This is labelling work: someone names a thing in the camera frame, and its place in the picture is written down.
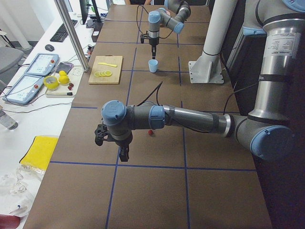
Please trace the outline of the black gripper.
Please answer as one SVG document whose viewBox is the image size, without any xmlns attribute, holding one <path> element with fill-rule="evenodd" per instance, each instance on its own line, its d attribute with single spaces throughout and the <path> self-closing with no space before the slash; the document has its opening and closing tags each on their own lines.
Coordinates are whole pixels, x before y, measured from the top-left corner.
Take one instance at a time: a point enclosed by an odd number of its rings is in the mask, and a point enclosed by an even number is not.
<svg viewBox="0 0 305 229">
<path fill-rule="evenodd" d="M 150 38 L 149 39 L 149 44 L 152 46 L 152 59 L 155 59 L 156 58 L 156 51 L 157 51 L 156 46 L 159 44 L 159 38 L 158 37 Z"/>
<path fill-rule="evenodd" d="M 128 162 L 129 160 L 129 144 L 132 142 L 132 135 L 129 135 L 124 140 L 116 140 L 116 145 L 119 146 L 119 158 L 121 162 Z"/>
</svg>

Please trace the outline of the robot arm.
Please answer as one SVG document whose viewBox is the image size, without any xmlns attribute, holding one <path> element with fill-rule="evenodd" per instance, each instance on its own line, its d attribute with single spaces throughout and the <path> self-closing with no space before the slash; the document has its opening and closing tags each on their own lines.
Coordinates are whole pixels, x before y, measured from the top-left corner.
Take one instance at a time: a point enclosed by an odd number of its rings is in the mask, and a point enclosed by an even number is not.
<svg viewBox="0 0 305 229">
<path fill-rule="evenodd" d="M 156 58 L 157 45 L 160 39 L 160 24 L 169 28 L 176 34 L 180 34 L 184 28 L 184 22 L 191 15 L 190 5 L 185 0 L 165 0 L 165 8 L 159 8 L 148 14 L 149 29 L 141 34 L 141 43 L 145 39 L 149 41 L 152 48 L 152 59 Z"/>
<path fill-rule="evenodd" d="M 215 1 L 203 53 L 197 61 L 189 62 L 191 83 L 216 83 L 216 79 L 220 79 L 213 71 L 220 67 L 218 57 L 236 4 L 237 0 Z M 160 24 L 179 34 L 191 15 L 190 6 L 184 0 L 165 0 L 164 7 L 176 16 L 171 17 L 164 8 L 149 12 L 148 32 L 141 35 L 141 42 L 148 39 L 152 45 L 153 58 Z M 132 130 L 174 125 L 225 137 L 233 134 L 238 143 L 261 159 L 282 158 L 293 149 L 294 134 L 286 126 L 285 100 L 304 31 L 304 0 L 246 0 L 243 35 L 266 35 L 255 106 L 247 116 L 217 115 L 146 102 L 160 88 L 160 83 L 136 106 L 125 106 L 118 100 L 104 104 L 102 124 L 94 132 L 95 143 L 101 146 L 104 141 L 115 142 L 119 146 L 120 160 L 127 162 Z"/>
</svg>

